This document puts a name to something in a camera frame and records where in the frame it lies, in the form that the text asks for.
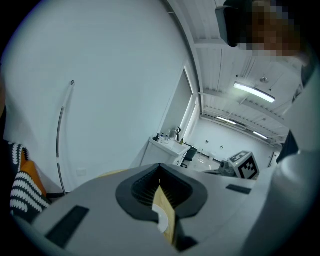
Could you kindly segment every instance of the wall outlet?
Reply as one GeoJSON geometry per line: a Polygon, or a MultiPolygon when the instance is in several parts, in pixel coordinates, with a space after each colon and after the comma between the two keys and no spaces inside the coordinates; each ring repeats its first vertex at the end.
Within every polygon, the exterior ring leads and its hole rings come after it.
{"type": "Polygon", "coordinates": [[[86,176],[87,175],[87,169],[79,168],[76,170],[76,175],[79,176],[86,176]]]}

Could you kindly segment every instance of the white ceiling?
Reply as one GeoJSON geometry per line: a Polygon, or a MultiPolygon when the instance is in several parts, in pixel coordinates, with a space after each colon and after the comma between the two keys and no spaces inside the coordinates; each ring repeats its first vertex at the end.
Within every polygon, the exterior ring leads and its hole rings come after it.
{"type": "Polygon", "coordinates": [[[252,51],[231,48],[221,40],[215,9],[225,0],[168,0],[186,34],[195,60],[203,116],[222,116],[270,139],[283,142],[289,129],[283,120],[301,83],[301,63],[294,58],[270,60],[252,51]],[[268,83],[261,83],[266,77],[268,83]],[[269,103],[235,89],[241,82],[273,97],[269,103]]]}

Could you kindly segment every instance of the lit light fixture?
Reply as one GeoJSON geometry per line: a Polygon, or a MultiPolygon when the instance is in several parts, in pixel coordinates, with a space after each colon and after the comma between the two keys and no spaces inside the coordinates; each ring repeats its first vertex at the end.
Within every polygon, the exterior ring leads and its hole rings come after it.
{"type": "Polygon", "coordinates": [[[228,123],[230,123],[230,124],[236,125],[235,122],[232,122],[232,121],[230,121],[230,120],[228,120],[228,119],[225,119],[225,118],[222,118],[222,117],[220,117],[220,116],[217,116],[216,118],[217,118],[217,119],[220,119],[220,120],[222,120],[222,121],[228,122],[228,123]]]}
{"type": "Polygon", "coordinates": [[[254,87],[248,86],[248,85],[243,85],[243,84],[235,82],[233,87],[237,88],[239,90],[245,91],[247,93],[253,94],[255,96],[258,96],[258,97],[260,97],[270,103],[272,103],[276,100],[275,97],[272,97],[271,95],[269,95],[259,89],[256,89],[254,87]]]}
{"type": "Polygon", "coordinates": [[[255,135],[260,136],[261,138],[264,138],[265,140],[268,139],[266,136],[263,136],[262,134],[260,134],[260,133],[258,133],[258,132],[256,132],[256,131],[254,131],[253,133],[254,133],[255,135]]]}

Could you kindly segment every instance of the white floor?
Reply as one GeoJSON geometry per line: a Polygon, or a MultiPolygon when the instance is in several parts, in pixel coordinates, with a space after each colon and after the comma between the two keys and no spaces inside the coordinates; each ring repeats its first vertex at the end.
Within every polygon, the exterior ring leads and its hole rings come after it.
{"type": "Polygon", "coordinates": [[[195,154],[192,162],[188,164],[188,170],[196,172],[204,172],[210,170],[218,170],[220,163],[216,161],[210,161],[208,157],[199,153],[195,154]]]}

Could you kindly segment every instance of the electrical outlet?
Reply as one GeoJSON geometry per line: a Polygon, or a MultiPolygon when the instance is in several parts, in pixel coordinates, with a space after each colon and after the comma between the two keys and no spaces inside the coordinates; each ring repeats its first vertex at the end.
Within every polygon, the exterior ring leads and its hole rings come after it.
{"type": "Polygon", "coordinates": [[[87,169],[79,168],[76,170],[77,176],[86,176],[87,175],[87,169]]]}

